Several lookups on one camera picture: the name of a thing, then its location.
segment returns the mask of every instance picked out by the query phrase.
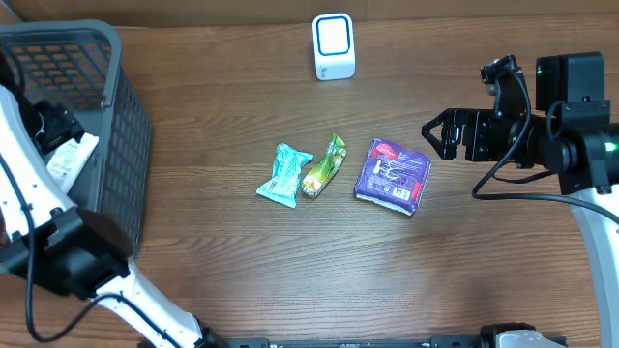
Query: green snack packet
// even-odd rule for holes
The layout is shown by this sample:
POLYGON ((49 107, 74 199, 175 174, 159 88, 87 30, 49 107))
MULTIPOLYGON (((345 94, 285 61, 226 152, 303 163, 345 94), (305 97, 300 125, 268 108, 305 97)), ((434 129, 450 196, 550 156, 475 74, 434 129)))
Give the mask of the green snack packet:
POLYGON ((325 157, 303 179, 301 184, 303 193, 316 198, 336 175, 345 157, 346 144, 334 133, 325 157))
POLYGON ((257 194, 295 208, 295 196, 301 185, 301 168, 313 159, 313 155, 297 151, 286 144, 278 145, 271 180, 256 190, 257 194))

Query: square button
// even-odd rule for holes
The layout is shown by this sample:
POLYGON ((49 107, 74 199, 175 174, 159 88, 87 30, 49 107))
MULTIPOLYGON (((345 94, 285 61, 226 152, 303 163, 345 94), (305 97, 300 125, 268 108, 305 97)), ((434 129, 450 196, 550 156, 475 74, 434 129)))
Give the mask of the square button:
POLYGON ((350 42, 346 19, 343 17, 324 18, 320 19, 316 25, 321 54, 342 54, 348 50, 350 42))

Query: green and yellow wrapper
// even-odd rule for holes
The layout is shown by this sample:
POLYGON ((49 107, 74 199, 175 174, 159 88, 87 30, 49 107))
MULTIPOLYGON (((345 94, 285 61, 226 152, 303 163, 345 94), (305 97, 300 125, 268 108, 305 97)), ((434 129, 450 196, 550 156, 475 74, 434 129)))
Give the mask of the green and yellow wrapper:
POLYGON ((303 193, 316 198, 336 175, 345 157, 346 144, 337 134, 333 134, 325 157, 303 179, 301 184, 303 193))

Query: barcode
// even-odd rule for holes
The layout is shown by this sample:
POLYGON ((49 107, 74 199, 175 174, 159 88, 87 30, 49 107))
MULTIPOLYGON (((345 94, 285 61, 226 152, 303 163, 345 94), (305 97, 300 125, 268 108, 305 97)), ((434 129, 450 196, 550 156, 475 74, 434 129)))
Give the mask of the barcode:
POLYGON ((394 188, 392 196, 399 199, 408 200, 408 198, 410 197, 410 191, 404 188, 394 188))

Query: light blue packet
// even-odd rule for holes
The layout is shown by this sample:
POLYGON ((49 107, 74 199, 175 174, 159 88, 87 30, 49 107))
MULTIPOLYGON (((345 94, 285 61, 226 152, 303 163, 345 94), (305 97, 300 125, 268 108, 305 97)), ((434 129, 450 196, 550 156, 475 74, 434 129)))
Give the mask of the light blue packet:
POLYGON ((302 153, 286 144, 278 145, 271 180, 259 187, 256 193, 286 207, 296 208, 295 197, 301 186, 301 168, 311 160, 312 154, 302 153))

